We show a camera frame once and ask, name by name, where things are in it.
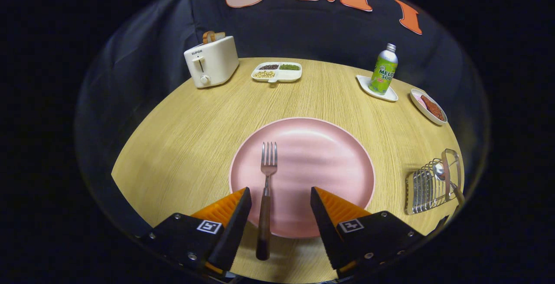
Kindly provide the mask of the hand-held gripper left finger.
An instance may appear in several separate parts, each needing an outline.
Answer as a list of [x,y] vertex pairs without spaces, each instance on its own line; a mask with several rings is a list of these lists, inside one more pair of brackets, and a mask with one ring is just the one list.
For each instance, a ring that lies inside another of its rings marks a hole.
[[224,276],[234,262],[251,206],[250,189],[244,187],[192,215],[171,214],[139,241],[173,265]]

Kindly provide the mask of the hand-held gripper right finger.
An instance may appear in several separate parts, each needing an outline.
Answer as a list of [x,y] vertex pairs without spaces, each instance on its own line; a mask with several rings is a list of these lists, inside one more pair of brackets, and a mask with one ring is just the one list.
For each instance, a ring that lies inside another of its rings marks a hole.
[[310,206],[339,278],[363,278],[394,264],[426,237],[388,211],[370,213],[319,187]]

